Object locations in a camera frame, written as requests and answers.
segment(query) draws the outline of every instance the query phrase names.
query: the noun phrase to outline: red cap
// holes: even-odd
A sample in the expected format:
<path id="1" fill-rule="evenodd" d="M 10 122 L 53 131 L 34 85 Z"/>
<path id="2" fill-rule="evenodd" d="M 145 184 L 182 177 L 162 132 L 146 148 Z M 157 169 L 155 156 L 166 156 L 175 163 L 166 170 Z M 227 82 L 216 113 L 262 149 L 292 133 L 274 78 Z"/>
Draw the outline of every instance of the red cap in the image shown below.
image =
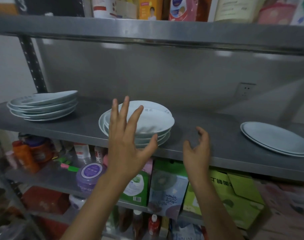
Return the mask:
<path id="1" fill-rule="evenodd" d="M 13 146 L 13 147 L 15 147 L 15 146 L 21 146 L 21 145 L 23 145 L 23 142 L 22 142 L 22 141 L 19 141 L 19 140 L 18 140 L 18 141 L 13 141 L 13 142 L 12 142 L 12 146 Z"/>

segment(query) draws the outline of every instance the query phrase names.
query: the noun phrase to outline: barcode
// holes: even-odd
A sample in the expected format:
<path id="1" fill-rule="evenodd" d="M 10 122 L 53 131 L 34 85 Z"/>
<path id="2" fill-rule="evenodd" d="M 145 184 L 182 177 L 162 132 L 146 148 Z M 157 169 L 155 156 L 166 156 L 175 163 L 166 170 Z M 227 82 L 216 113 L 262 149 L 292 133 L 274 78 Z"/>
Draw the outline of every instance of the barcode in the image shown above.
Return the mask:
<path id="1" fill-rule="evenodd" d="M 133 196 L 133 200 L 137 201 L 137 202 L 141 202 L 141 197 L 135 197 L 135 196 Z"/>

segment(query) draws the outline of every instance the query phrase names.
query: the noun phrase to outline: electrical outlet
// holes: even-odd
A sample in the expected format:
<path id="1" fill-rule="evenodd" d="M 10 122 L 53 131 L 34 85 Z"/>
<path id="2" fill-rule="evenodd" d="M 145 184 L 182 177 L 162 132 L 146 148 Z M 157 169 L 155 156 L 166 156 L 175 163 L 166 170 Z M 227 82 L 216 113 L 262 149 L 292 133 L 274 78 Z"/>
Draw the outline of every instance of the electrical outlet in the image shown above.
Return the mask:
<path id="1" fill-rule="evenodd" d="M 247 100 L 251 97 L 251 93 L 253 91 L 253 89 L 255 88 L 256 84 L 253 83 L 239 83 L 234 97 L 236 97 L 239 100 Z"/>

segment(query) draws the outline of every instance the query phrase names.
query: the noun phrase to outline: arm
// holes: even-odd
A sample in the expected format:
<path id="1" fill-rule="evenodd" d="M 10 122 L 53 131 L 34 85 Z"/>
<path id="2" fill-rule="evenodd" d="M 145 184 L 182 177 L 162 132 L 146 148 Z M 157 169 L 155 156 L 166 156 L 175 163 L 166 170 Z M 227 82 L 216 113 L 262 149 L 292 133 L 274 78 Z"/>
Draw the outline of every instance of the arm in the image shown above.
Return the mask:
<path id="1" fill-rule="evenodd" d="M 201 127 L 196 129 L 201 135 L 200 144 L 192 149 L 188 141 L 184 142 L 183 163 L 199 203 L 209 239 L 244 240 L 210 180 L 208 174 L 211 158 L 209 135 Z"/>
<path id="2" fill-rule="evenodd" d="M 113 100 L 109 128 L 109 167 L 61 240 L 100 239 L 121 193 L 157 149 L 157 134 L 144 150 L 135 148 L 134 134 L 143 106 L 133 113 L 127 123 L 128 108 L 128 96 L 124 99 L 120 113 L 117 100 Z"/>

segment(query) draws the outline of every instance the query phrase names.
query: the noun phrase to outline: stack of plates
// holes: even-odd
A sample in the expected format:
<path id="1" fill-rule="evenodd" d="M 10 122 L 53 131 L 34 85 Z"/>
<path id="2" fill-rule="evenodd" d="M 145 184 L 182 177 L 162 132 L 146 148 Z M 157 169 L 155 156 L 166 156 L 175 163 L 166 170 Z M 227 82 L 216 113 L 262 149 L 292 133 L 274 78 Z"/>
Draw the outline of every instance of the stack of plates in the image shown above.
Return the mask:
<path id="1" fill-rule="evenodd" d="M 77 91 L 38 93 L 7 103 L 10 112 L 29 121 L 49 121 L 72 113 L 77 105 Z"/>
<path id="2" fill-rule="evenodd" d="M 286 129 L 260 122 L 245 122 L 241 124 L 241 131 L 251 141 L 266 149 L 304 157 L 304 138 Z"/>
<path id="3" fill-rule="evenodd" d="M 138 120 L 134 143 L 137 147 L 147 146 L 154 134 L 158 134 L 158 145 L 165 143 L 170 137 L 170 130 L 174 125 L 174 118 L 171 112 L 161 104 L 150 101 L 130 101 L 127 121 L 133 112 L 143 105 L 143 112 Z M 111 110 L 103 113 L 98 120 L 98 125 L 102 132 L 109 136 Z"/>

